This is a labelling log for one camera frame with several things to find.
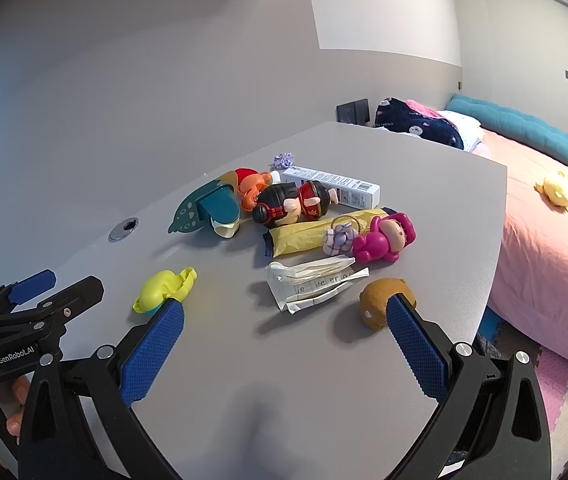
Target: pink blanket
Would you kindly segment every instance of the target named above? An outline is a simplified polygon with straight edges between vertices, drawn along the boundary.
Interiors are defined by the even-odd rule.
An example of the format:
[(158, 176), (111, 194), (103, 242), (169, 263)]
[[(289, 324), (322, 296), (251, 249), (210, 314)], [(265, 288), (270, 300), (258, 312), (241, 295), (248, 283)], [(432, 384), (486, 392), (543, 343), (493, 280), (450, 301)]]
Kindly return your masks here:
[(530, 338), (568, 359), (568, 213), (534, 190), (568, 168), (486, 132), (490, 158), (508, 167), (506, 223), (489, 306)]

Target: gray tabletop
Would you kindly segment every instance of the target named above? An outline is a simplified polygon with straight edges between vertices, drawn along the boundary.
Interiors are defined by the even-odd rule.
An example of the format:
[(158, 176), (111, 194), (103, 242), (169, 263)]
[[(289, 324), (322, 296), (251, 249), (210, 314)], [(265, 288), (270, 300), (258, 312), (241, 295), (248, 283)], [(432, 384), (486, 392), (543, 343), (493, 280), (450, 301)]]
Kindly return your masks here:
[[(263, 227), (247, 221), (230, 240), (210, 229), (167, 234), (192, 190), (228, 170), (262, 171), (280, 152), (295, 153), (301, 166), (379, 184), (381, 205), (408, 214), (417, 233), (397, 263), (370, 264), (370, 278), (294, 315), (277, 309), (265, 283)], [(146, 278), (195, 267), (185, 330), (148, 396), (133, 405), (180, 475), (384, 478), (436, 403), (422, 394), (390, 332), (372, 333), (361, 322), (358, 296), (373, 279), (404, 278), (422, 317), (453, 341), (472, 341), (500, 250), (506, 168), (413, 137), (325, 123), (193, 177), (137, 213), (139, 227), (128, 238), (109, 243), (104, 234), (56, 270), (57, 289), (90, 274), (105, 288), (102, 303), (68, 325), (65, 356), (118, 343), (147, 319), (131, 310)], [(321, 257), (316, 250), (278, 260)], [(90, 403), (84, 405), (104, 456), (123, 472)]]

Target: wall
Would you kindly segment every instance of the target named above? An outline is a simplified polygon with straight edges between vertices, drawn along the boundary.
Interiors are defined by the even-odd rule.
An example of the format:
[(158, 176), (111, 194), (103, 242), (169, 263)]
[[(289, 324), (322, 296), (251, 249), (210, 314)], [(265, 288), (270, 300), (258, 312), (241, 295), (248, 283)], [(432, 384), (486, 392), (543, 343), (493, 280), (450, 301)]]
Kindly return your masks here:
[(536, 115), (568, 133), (568, 0), (455, 3), (462, 92)]
[(337, 104), (439, 108), (460, 77), (421, 57), (320, 50), (311, 0), (0, 0), (0, 283), (56, 268), (177, 187), (334, 120)]
[(461, 63), (453, 0), (311, 1), (320, 48), (379, 50)]

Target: human hand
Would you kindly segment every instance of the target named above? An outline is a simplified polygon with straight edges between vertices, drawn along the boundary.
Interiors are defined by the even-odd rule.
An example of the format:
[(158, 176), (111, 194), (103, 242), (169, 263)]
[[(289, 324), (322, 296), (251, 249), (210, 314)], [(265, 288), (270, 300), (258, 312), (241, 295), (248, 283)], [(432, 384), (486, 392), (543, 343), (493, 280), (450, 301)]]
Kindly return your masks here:
[(10, 385), (12, 394), (21, 407), (15, 415), (11, 416), (6, 421), (6, 429), (12, 436), (19, 437), (19, 433), (21, 432), (21, 421), (24, 416), (24, 405), (26, 403), (26, 398), (28, 397), (29, 387), (29, 380), (23, 376), (15, 379)]

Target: teal pillow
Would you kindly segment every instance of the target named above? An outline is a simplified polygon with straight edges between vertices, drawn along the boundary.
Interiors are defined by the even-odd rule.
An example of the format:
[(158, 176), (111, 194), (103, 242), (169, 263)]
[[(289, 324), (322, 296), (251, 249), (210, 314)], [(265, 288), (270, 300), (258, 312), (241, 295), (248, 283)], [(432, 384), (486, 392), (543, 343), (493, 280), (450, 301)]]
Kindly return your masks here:
[(454, 94), (446, 110), (474, 117), (483, 128), (516, 140), (568, 166), (568, 134), (533, 115)]

